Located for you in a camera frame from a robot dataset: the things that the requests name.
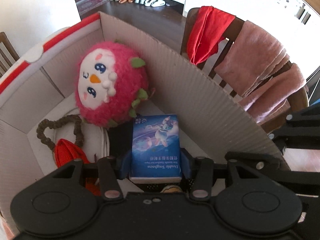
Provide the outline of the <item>blue tissue pack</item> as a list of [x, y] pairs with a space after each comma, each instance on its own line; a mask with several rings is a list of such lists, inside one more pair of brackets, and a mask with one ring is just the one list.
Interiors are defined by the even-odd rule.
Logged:
[[179, 183], [182, 179], [178, 118], [138, 116], [133, 123], [131, 170], [135, 184]]

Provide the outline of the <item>red patterned doormat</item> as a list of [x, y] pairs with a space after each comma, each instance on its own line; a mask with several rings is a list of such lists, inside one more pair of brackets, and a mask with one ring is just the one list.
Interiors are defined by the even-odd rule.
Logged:
[[80, 0], [76, 2], [76, 6], [79, 12], [79, 15], [82, 16], [83, 14], [97, 8], [105, 3], [108, 3], [109, 0]]

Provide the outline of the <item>wooden chair beside table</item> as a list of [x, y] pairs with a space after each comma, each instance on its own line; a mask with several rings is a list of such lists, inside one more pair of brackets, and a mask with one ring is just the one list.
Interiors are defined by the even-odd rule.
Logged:
[[309, 106], [299, 67], [275, 37], [250, 21], [212, 6], [193, 8], [180, 54], [199, 69], [219, 54], [209, 77], [267, 133]]

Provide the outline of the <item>red cardboard shoe box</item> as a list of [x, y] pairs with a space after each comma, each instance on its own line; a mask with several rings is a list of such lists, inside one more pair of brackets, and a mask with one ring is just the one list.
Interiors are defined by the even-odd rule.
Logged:
[[78, 63], [104, 40], [123, 42], [145, 60], [155, 94], [140, 112], [176, 114], [189, 153], [217, 163], [229, 151], [281, 158], [264, 130], [214, 80], [149, 34], [97, 12], [34, 46], [1, 77], [1, 215], [14, 234], [13, 197], [55, 170], [35, 129], [75, 106]]

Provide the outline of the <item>red scarf with doll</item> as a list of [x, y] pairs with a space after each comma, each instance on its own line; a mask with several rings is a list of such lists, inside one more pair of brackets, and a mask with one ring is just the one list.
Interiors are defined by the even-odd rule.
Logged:
[[[55, 163], [58, 168], [75, 159], [81, 159], [84, 164], [90, 164], [84, 151], [79, 146], [76, 146], [76, 144], [66, 139], [60, 139], [55, 145], [53, 152]], [[85, 188], [95, 196], [100, 196], [100, 187], [96, 181], [97, 178], [87, 178]]]

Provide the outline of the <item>pink towel on chair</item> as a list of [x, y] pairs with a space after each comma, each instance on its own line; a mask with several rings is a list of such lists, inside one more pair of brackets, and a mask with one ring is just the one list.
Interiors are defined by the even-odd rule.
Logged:
[[262, 122], [306, 83], [296, 64], [276, 74], [289, 59], [286, 49], [275, 37], [245, 21], [215, 72], [241, 97], [239, 105], [256, 122]]

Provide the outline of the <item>red cloth on chair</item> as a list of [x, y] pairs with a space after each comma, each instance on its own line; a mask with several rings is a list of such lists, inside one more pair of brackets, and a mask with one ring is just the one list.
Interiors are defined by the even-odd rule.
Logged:
[[215, 7], [200, 7], [187, 42], [190, 62], [200, 64], [216, 54], [224, 39], [223, 33], [234, 19], [234, 15]]

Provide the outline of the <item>wooden chair behind table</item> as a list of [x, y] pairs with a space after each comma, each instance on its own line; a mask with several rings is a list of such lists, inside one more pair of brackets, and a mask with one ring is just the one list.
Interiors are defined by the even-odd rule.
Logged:
[[5, 32], [0, 33], [0, 77], [2, 77], [20, 58]]

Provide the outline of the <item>pink strawberry plush toy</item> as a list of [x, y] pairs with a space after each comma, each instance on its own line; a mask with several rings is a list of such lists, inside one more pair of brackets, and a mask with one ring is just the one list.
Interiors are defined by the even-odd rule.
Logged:
[[146, 62], [132, 48], [105, 41], [79, 63], [75, 89], [80, 115], [90, 124], [111, 128], [137, 116], [150, 96]]

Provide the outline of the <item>black dotted glove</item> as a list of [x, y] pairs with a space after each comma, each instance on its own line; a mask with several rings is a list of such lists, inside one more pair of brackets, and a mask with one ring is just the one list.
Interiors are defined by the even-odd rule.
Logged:
[[119, 157], [132, 148], [133, 122], [126, 122], [108, 130], [110, 156]]

